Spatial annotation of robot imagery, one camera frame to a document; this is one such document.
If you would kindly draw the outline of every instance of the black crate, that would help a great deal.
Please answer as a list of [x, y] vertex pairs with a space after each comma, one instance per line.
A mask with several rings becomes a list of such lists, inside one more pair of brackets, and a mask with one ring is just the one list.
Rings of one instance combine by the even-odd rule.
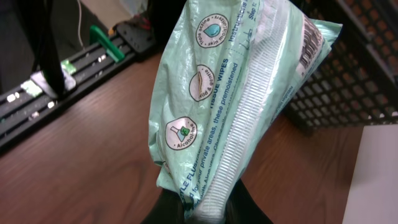
[[398, 124], [395, 8], [384, 10], [385, 2], [376, 0], [293, 2], [310, 18], [344, 27], [332, 52], [286, 107], [286, 115], [306, 132]]

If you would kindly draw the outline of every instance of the black pole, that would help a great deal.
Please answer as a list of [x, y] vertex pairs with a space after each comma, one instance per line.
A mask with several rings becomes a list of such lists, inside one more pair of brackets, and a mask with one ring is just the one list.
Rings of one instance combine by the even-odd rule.
[[35, 54], [35, 61], [39, 63], [47, 83], [58, 96], [62, 96], [65, 82], [50, 25], [52, 0], [13, 0], [13, 2]]

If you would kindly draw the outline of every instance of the circular icon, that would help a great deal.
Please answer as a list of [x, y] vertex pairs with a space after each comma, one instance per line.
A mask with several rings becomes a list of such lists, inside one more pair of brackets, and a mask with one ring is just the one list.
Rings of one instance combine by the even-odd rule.
[[226, 38], [228, 20], [220, 14], [212, 14], [204, 18], [197, 29], [197, 42], [200, 47], [217, 47]]
[[186, 149], [196, 138], [197, 124], [189, 117], [176, 119], [166, 125], [166, 143], [171, 149]]
[[213, 92], [214, 74], [206, 65], [198, 65], [197, 70], [189, 83], [189, 93], [195, 101], [201, 101]]

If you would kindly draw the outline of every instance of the brown wooden surface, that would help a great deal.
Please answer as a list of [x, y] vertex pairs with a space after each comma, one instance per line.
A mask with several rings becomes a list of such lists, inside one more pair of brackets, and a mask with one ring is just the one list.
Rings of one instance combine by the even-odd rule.
[[[136, 63], [0, 158], [0, 223], [139, 223], [159, 168], [147, 148], [160, 55]], [[243, 176], [275, 223], [341, 223], [362, 128], [307, 138], [280, 116]]]

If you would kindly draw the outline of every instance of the barcode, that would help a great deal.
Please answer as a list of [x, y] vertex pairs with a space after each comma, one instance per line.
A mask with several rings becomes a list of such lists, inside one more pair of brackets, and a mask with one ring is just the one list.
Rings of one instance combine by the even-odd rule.
[[300, 63], [303, 65], [304, 69], [310, 66], [313, 58], [316, 56], [321, 40], [322, 35], [318, 28], [304, 16], [303, 50], [300, 58]]

